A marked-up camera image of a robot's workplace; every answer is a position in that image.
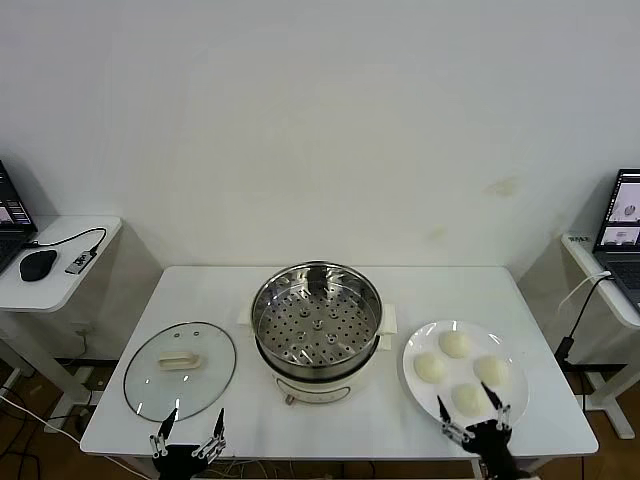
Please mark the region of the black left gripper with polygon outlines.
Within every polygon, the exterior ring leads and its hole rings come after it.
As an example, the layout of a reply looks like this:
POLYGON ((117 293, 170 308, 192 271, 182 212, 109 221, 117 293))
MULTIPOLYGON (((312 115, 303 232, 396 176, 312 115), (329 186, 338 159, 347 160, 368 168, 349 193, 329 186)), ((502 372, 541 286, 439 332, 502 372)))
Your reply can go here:
POLYGON ((152 462, 159 480, 190 480, 206 470, 207 458, 218 458, 226 447, 224 408, 219 412, 211 436, 200 446, 166 446, 177 413, 178 409, 174 408, 161 422, 158 432, 149 436, 152 462))

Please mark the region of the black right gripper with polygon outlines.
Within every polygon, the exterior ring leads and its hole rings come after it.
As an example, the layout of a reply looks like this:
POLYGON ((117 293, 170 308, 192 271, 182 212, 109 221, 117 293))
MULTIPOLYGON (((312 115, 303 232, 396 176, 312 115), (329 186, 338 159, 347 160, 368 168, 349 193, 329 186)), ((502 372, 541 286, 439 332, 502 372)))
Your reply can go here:
POLYGON ((489 401, 497 412, 496 422, 481 422, 466 429, 452 421, 440 396, 437 397, 442 433, 452 441, 464 441, 463 449, 480 456, 488 479, 524 479, 525 471, 518 468, 508 448, 512 429, 511 406, 504 404, 498 394, 481 383, 489 401))

